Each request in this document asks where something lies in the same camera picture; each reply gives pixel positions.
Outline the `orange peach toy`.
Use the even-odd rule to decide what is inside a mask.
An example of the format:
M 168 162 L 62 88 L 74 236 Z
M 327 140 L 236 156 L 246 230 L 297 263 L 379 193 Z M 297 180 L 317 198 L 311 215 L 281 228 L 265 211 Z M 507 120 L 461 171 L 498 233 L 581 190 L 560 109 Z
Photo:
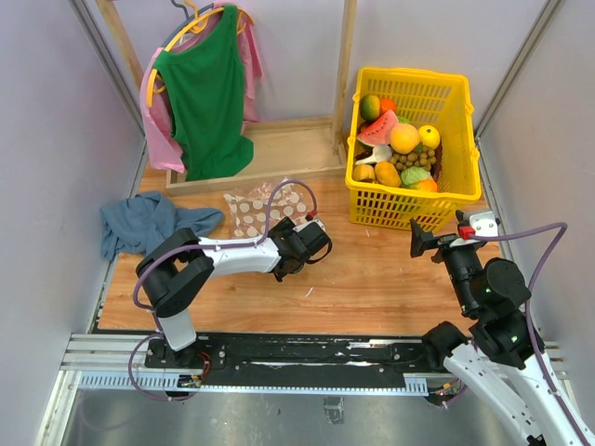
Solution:
M 397 124 L 390 131 L 390 145 L 399 154 L 408 154 L 420 143 L 418 130 L 410 124 Z

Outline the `green cabbage toy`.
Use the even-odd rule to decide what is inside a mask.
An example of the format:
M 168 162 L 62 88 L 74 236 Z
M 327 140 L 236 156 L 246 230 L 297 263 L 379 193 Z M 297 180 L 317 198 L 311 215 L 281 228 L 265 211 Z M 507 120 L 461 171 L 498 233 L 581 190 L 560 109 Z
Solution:
M 401 173 L 401 181 L 404 188 L 409 188 L 410 186 L 427 179 L 432 179 L 430 171 L 421 166 L 408 167 Z

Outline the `pink shirt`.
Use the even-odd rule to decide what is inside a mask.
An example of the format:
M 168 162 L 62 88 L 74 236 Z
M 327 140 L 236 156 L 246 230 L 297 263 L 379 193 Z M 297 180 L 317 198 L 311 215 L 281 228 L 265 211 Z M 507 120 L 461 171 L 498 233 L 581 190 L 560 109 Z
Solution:
M 160 48 L 166 45 L 171 39 L 168 37 L 165 43 L 158 47 L 148 63 L 141 80 L 141 88 L 147 83 L 149 70 L 160 55 Z M 263 71 L 258 53 L 258 45 L 252 26 L 248 25 L 243 33 L 238 35 L 238 46 L 241 60 L 245 66 L 245 98 L 244 98 L 244 122 L 242 130 L 248 123 L 259 121 L 256 109 L 256 87 L 257 81 L 263 80 Z M 143 101 L 144 94 L 139 91 L 139 105 L 144 127 L 150 164 L 159 170 L 173 170 L 184 173 L 186 167 L 182 162 L 182 147 L 171 136 L 170 105 L 165 91 L 156 93 L 153 96 L 153 104 L 148 108 Z

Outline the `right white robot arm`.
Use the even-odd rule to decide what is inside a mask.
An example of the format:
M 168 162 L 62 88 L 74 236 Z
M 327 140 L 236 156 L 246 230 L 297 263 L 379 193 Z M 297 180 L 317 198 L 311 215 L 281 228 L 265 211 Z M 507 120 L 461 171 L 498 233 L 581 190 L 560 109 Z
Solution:
M 591 445 L 594 433 L 583 421 L 555 374 L 534 325 L 530 299 L 538 274 L 567 230 L 564 222 L 502 235 L 491 211 L 457 212 L 457 231 L 435 236 L 412 219 L 410 256 L 433 251 L 443 263 L 461 313 L 474 323 L 465 337 L 444 321 L 422 337 L 421 360 L 433 372 L 444 369 L 494 412 L 517 445 Z M 557 233 L 530 279 L 517 264 L 494 257 L 482 263 L 478 250 L 504 242 Z

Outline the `yellow clothes hanger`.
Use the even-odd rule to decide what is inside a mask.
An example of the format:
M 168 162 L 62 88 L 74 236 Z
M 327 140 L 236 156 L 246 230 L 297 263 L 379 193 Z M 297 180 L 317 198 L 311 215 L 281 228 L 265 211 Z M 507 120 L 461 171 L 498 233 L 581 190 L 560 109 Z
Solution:
M 208 21 L 211 17 L 215 16 L 219 12 L 224 11 L 224 7 L 207 7 L 204 12 L 200 12 L 195 4 L 193 4 L 191 1 L 185 1 L 184 4 L 192 8 L 192 14 L 190 18 L 180 28 L 180 30 L 177 31 L 174 36 L 166 42 L 166 45 L 160 48 L 159 54 L 170 51 L 187 33 L 201 33 L 208 25 Z M 248 25 L 254 24 L 255 22 L 253 21 L 250 14 L 243 8 L 239 7 L 236 34 L 240 35 L 245 31 Z M 158 78 L 158 76 L 158 71 L 154 68 L 154 64 L 152 64 L 151 69 L 149 70 L 146 86 L 140 90 L 144 94 L 143 101 L 148 108 L 150 108 L 153 104 L 153 95 L 155 93 L 160 93 L 165 89 L 163 86 L 160 88 L 155 88 L 155 80 Z

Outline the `clear polka dot zip bag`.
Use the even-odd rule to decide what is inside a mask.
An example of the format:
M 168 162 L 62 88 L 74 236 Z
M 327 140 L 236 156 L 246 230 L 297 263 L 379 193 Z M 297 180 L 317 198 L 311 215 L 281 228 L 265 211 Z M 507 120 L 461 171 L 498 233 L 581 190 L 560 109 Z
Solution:
M 233 190 L 223 198 L 228 205 L 230 235 L 234 239 L 255 238 L 265 233 L 266 223 L 272 229 L 285 217 L 298 225 L 306 221 L 311 210 L 310 196 L 295 184 L 273 191 L 277 184 L 262 183 L 253 189 Z

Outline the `wooden clothes rack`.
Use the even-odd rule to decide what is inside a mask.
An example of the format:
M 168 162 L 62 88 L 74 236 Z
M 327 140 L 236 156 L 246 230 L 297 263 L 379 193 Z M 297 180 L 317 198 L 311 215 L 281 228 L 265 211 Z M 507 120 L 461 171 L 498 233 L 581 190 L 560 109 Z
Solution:
M 217 9 L 199 13 L 194 9 L 194 17 L 185 25 L 166 49 L 174 46 L 184 33 L 195 29 L 202 31 L 207 19 Z M 135 85 L 143 93 L 141 103 L 153 105 L 154 82 L 157 71 L 152 70 L 146 88 L 142 88 L 142 69 L 135 49 L 129 39 L 114 1 L 95 1 L 112 38 L 131 71 Z M 299 119 L 278 120 L 247 124 L 245 135 L 254 143 L 254 159 L 241 173 L 233 177 L 188 181 L 186 174 L 168 170 L 165 175 L 165 190 L 169 195 L 181 196 L 196 193 L 225 191 L 256 183 L 270 181 L 278 177 L 293 177 L 301 180 L 341 177 L 347 160 L 347 149 L 342 135 L 344 102 L 347 93 L 348 70 L 356 18 L 357 1 L 344 1 L 342 12 L 341 43 L 338 53 L 335 106 L 332 115 L 314 116 Z

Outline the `orange tangerine toy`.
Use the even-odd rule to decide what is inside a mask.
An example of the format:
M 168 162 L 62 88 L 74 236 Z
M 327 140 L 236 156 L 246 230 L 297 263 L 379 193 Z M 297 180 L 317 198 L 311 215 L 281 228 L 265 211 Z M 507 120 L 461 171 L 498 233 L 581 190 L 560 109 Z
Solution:
M 393 112 L 394 114 L 397 114 L 397 105 L 396 103 L 389 98 L 382 98 L 379 102 L 379 111 L 380 114 L 384 114 L 386 112 Z

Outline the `green tank top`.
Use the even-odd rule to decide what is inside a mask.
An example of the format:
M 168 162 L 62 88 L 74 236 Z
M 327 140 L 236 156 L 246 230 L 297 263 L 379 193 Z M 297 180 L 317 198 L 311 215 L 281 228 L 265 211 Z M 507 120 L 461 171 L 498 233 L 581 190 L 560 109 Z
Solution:
M 188 181 L 233 177 L 253 160 L 242 134 L 245 66 L 240 9 L 225 5 L 180 29 L 154 62 L 171 110 L 170 136 L 183 149 Z

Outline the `yellow plastic basket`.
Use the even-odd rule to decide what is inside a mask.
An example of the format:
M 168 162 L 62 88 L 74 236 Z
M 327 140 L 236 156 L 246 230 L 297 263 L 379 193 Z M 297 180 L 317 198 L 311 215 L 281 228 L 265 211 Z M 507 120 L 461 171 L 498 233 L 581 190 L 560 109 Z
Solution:
M 346 185 L 350 221 L 439 230 L 482 195 L 468 79 L 364 67 L 353 100 Z

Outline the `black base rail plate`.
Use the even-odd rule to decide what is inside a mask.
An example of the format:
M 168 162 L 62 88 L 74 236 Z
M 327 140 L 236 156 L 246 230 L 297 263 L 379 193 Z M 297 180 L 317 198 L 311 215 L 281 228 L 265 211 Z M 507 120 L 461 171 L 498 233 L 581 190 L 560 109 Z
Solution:
M 153 339 L 144 358 L 155 370 L 204 365 L 208 385 L 271 390 L 390 389 L 445 371 L 415 336 L 211 333 L 179 352 Z

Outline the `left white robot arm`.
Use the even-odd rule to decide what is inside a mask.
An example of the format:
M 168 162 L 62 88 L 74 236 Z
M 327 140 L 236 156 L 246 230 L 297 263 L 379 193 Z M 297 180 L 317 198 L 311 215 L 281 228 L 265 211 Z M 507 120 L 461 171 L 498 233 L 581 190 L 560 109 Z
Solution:
M 166 356 L 186 368 L 199 356 L 189 306 L 209 280 L 240 273 L 270 273 L 281 282 L 324 259 L 332 247 L 318 218 L 297 225 L 286 217 L 261 237 L 237 241 L 199 238 L 185 228 L 138 264 L 139 282 L 133 296 L 144 291 L 164 335 Z

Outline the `green orange mango toy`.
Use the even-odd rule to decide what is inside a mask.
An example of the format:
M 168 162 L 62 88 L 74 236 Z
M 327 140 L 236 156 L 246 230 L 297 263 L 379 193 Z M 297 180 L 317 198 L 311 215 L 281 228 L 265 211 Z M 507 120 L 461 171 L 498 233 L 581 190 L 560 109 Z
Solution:
M 380 116 L 380 98 L 376 95 L 367 94 L 360 99 L 359 112 L 366 122 L 374 122 Z

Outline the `white garlic toy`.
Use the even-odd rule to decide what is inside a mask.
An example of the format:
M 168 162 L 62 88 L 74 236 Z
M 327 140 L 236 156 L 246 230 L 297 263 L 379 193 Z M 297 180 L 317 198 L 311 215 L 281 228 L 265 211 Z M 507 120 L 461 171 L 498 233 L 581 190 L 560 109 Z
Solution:
M 377 164 L 380 162 L 389 162 L 392 158 L 393 151 L 390 145 L 380 144 L 372 148 L 369 154 L 366 154 L 364 158 L 357 160 L 354 164 Z

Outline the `blue crumpled cloth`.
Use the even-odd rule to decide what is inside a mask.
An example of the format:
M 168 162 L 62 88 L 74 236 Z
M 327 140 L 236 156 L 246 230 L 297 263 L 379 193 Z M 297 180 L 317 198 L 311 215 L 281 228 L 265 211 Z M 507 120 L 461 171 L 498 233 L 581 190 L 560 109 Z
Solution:
M 110 261 L 120 253 L 146 255 L 180 229 L 206 237 L 224 217 L 214 208 L 177 207 L 156 190 L 104 205 L 100 215 L 101 253 Z

